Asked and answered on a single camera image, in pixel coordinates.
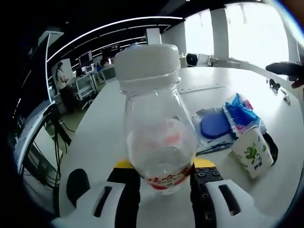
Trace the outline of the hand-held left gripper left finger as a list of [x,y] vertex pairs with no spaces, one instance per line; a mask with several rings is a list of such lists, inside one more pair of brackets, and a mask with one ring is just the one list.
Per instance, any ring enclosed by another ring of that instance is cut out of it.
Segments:
[[84,169],[72,171],[66,195],[74,210],[56,218],[54,228],[134,228],[140,203],[140,176],[128,160],[116,163],[106,181],[92,186]]

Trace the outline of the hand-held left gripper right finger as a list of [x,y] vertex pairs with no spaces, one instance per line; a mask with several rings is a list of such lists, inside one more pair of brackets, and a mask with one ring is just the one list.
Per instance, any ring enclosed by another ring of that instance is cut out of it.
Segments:
[[196,158],[190,173],[190,200],[197,228],[259,228],[264,215],[253,198],[215,164]]

